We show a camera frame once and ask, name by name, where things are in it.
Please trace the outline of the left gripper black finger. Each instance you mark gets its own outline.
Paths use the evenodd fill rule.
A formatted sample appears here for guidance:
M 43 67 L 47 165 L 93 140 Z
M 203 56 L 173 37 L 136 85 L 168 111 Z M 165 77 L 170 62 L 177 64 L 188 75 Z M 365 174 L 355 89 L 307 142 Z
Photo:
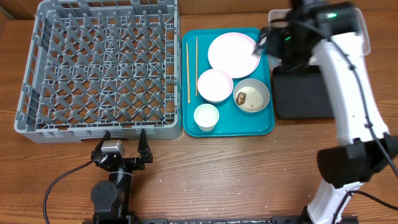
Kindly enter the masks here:
M 102 139 L 100 140 L 100 142 L 95 147 L 95 152 L 100 152 L 104 142 L 110 140 L 110 138 L 111 138 L 111 133 L 109 131 L 107 131 L 105 133 L 105 135 L 102 137 Z
M 140 154 L 140 158 L 142 159 L 143 163 L 153 162 L 153 155 L 149 147 L 145 129 L 141 130 L 137 151 Z

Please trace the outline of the large pink plate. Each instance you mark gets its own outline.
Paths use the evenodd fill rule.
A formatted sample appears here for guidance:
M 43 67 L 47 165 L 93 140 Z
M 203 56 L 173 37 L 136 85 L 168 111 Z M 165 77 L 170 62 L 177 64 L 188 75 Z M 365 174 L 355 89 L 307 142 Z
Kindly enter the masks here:
M 208 61 L 212 68 L 231 78 L 244 78 L 256 70 L 261 57 L 254 55 L 255 41 L 239 32 L 218 36 L 209 46 Z

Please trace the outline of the grey bowl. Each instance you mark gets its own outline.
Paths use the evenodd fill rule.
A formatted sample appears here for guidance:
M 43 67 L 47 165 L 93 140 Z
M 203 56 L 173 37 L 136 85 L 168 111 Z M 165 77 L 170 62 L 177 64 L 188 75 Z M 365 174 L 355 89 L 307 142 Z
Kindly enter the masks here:
M 239 92 L 246 94 L 246 101 L 243 105 L 237 105 L 235 102 L 236 95 Z M 271 101 L 271 93 L 264 82 L 255 78 L 246 78 L 234 87 L 233 101 L 241 111 L 257 113 L 268 106 Z

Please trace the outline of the white cup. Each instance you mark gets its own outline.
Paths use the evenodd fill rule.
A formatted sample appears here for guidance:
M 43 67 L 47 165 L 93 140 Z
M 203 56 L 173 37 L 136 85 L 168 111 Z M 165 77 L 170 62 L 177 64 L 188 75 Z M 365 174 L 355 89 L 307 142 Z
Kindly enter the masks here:
M 202 104 L 195 109 L 193 118 L 202 131 L 210 132 L 219 121 L 220 113 L 214 105 Z

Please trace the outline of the brown food scrap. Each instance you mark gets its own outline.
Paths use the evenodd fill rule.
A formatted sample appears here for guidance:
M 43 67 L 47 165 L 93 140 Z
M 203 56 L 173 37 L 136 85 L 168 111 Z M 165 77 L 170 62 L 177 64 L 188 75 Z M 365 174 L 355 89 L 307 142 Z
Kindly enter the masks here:
M 235 102 L 237 105 L 243 105 L 246 101 L 246 94 L 243 92 L 239 92 L 236 95 Z

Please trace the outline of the pink bowl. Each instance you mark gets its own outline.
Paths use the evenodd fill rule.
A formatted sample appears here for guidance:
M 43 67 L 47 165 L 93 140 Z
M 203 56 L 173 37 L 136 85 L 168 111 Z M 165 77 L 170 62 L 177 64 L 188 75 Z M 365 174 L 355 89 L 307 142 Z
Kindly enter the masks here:
M 198 92 L 210 103 L 221 103 L 233 90 L 233 79 L 225 72 L 209 69 L 198 78 Z

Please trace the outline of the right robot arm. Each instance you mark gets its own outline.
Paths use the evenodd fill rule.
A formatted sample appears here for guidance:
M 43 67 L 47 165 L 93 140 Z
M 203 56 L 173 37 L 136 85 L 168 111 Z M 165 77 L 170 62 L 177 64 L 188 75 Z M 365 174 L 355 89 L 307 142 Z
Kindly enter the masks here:
M 290 72 L 314 60 L 320 69 L 336 124 L 338 145 L 319 150 L 321 184 L 298 216 L 272 223 L 357 223 L 344 217 L 349 200 L 397 156 L 397 138 L 379 113 L 366 70 L 370 49 L 361 11 L 350 2 L 292 1 L 274 9 L 254 49 Z

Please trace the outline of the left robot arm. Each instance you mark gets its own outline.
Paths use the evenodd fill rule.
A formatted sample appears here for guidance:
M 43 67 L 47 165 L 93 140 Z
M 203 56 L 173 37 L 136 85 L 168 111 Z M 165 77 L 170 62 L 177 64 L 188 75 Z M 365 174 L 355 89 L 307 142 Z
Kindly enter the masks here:
M 138 216 L 130 211 L 133 172 L 144 170 L 153 162 L 146 131 L 141 130 L 137 147 L 138 157 L 124 157 L 125 149 L 120 140 L 112 141 L 106 132 L 91 158 L 97 167 L 108 172 L 108 179 L 95 184 L 91 190 L 94 205 L 93 223 L 140 223 Z

